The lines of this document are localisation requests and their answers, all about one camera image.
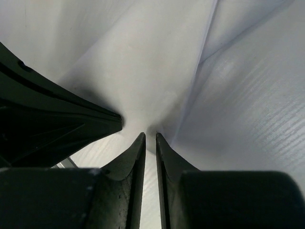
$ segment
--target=white sheet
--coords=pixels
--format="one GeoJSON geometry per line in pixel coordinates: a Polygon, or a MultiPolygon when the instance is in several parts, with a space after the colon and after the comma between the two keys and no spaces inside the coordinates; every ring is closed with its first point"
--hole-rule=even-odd
{"type": "Polygon", "coordinates": [[[72,156],[78,166],[101,167],[146,132],[141,228],[156,229],[156,131],[200,169],[276,169],[305,190],[304,10],[302,0],[2,0],[0,41],[124,117],[121,132],[72,156]]]}

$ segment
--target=black rubber component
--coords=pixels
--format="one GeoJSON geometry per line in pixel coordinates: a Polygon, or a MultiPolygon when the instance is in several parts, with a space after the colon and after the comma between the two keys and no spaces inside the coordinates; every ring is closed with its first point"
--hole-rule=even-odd
{"type": "Polygon", "coordinates": [[[101,169],[0,169],[0,228],[138,229],[145,134],[101,169]]]}
{"type": "Polygon", "coordinates": [[[305,203],[287,174],[199,171],[156,140],[163,229],[305,228],[305,203]]]}
{"type": "Polygon", "coordinates": [[[0,43],[0,167],[51,167],[120,130],[118,114],[47,80],[0,43]]]}

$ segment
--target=black plastic part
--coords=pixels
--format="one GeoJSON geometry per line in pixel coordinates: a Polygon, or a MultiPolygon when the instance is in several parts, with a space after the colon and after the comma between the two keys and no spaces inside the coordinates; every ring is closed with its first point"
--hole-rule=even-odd
{"type": "Polygon", "coordinates": [[[145,134],[102,169],[0,169],[0,228],[138,229],[145,134]]]}
{"type": "Polygon", "coordinates": [[[304,229],[298,186],[280,172],[203,172],[157,134],[163,229],[304,229]]]}
{"type": "Polygon", "coordinates": [[[118,114],[44,78],[0,43],[1,167],[51,167],[120,130],[118,114]]]}

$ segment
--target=curved black edge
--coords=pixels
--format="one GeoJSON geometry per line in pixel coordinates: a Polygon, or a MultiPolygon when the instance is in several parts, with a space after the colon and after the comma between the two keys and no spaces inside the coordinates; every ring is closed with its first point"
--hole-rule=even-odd
{"type": "Polygon", "coordinates": [[[120,115],[49,81],[0,43],[0,156],[9,166],[52,167],[120,130],[120,115]]]}
{"type": "Polygon", "coordinates": [[[145,154],[146,135],[140,133],[132,145],[117,158],[102,167],[102,172],[112,180],[123,180],[132,171],[134,164],[145,154]]]}
{"type": "Polygon", "coordinates": [[[177,154],[162,134],[156,135],[156,157],[162,229],[170,229],[171,205],[184,171],[199,171],[177,154]]]}
{"type": "Polygon", "coordinates": [[[87,228],[139,228],[145,155],[141,133],[124,153],[100,169],[87,228]]]}
{"type": "Polygon", "coordinates": [[[168,178],[176,183],[179,181],[183,171],[199,171],[196,167],[192,166],[177,152],[175,152],[167,143],[162,134],[156,135],[156,150],[165,166],[165,172],[168,178]]]}
{"type": "Polygon", "coordinates": [[[200,171],[156,136],[162,229],[305,228],[297,184],[275,171],[200,171]]]}

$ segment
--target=white fabric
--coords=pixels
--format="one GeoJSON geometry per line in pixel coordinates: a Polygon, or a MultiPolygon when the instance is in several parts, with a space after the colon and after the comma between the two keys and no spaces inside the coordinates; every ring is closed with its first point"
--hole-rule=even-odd
{"type": "Polygon", "coordinates": [[[305,191],[304,11],[303,0],[2,0],[0,41],[124,117],[72,156],[78,166],[147,134],[141,228],[157,229],[157,131],[200,169],[280,170],[305,191]]]}

